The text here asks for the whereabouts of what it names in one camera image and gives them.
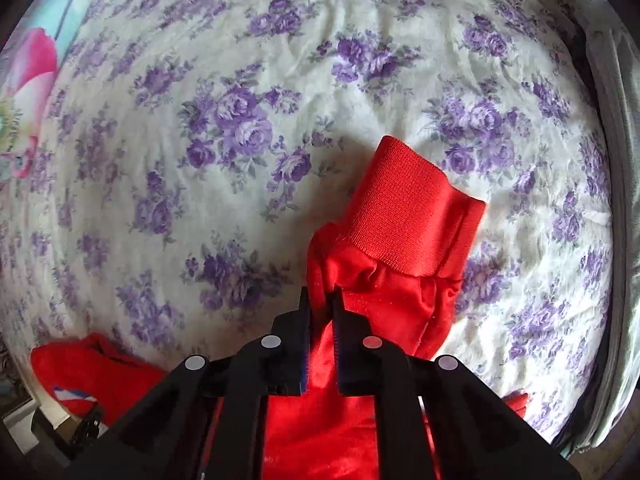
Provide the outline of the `red track pants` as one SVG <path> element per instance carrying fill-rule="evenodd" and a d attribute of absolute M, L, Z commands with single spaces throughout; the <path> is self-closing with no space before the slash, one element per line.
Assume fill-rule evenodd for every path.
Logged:
<path fill-rule="evenodd" d="M 343 217 L 309 244 L 307 390 L 269 399 L 258 479 L 382 479 L 373 396 L 338 390 L 332 292 L 376 336 L 436 360 L 484 210 L 406 144 L 381 141 Z M 99 334 L 45 344 L 32 366 L 73 414 L 102 408 L 106 431 L 169 374 Z"/>

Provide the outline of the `purple floral bed sheet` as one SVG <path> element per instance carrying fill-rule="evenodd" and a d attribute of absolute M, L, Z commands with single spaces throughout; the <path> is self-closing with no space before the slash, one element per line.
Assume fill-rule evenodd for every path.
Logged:
<path fill-rule="evenodd" d="M 611 284 L 604 140 L 566 0 L 93 0 L 27 177 L 1 185 L 1 335 L 170 367 L 263 332 L 386 134 L 487 209 L 444 349 L 555 437 Z"/>

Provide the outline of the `teal pink floral pillow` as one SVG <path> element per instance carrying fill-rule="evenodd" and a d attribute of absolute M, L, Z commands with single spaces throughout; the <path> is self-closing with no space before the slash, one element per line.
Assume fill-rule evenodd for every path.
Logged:
<path fill-rule="evenodd" d="M 24 178 L 44 108 L 93 0 L 34 0 L 1 51 L 1 181 Z"/>

